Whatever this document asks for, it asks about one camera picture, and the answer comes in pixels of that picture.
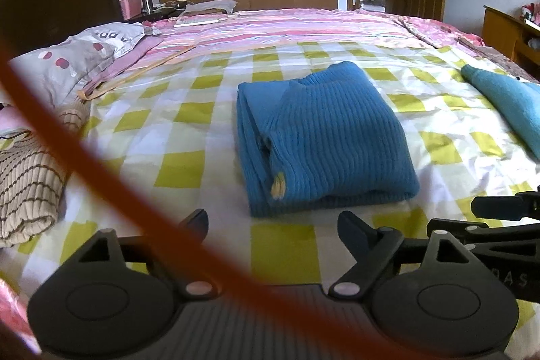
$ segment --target wooden desk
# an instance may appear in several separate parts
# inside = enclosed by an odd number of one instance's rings
[[[499,10],[485,5],[484,8],[482,38],[485,44],[497,49],[540,80],[540,52],[527,45],[531,38],[540,37],[540,31]]]

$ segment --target silver rivet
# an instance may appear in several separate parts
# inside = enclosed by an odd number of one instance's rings
[[[204,296],[212,291],[213,287],[209,282],[195,281],[186,286],[186,292],[192,296]]]
[[[341,296],[354,296],[360,293],[360,287],[354,282],[340,282],[334,286],[334,292]]]

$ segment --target folded blue sweater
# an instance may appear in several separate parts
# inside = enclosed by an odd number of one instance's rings
[[[351,62],[242,83],[238,144],[253,216],[391,203],[419,183],[398,119]]]
[[[461,74],[491,101],[540,160],[540,86],[468,64]]]

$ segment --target checkered bed sheet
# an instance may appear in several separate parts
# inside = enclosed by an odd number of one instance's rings
[[[408,202],[350,208],[374,227],[425,237],[434,217],[474,221],[470,203],[476,195],[511,195],[536,186],[539,167],[531,154],[490,102],[463,80],[460,68],[469,63],[503,72],[450,47],[306,42],[199,55],[155,68],[94,101],[84,142],[175,221],[195,208],[206,209],[206,243],[257,278],[328,288],[353,264],[337,236],[341,210],[266,220],[249,216],[236,151],[235,103],[241,82],[301,78],[344,60],[365,70],[396,113],[421,184]],[[76,176],[68,182],[65,201],[65,217],[55,227],[0,257],[2,276],[26,294],[97,230],[138,233]],[[519,327],[508,350],[516,359],[540,348],[539,307],[519,305]]]

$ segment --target pink storage box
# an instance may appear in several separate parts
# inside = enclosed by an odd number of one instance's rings
[[[142,0],[120,0],[120,8],[124,19],[131,19],[141,13]]]

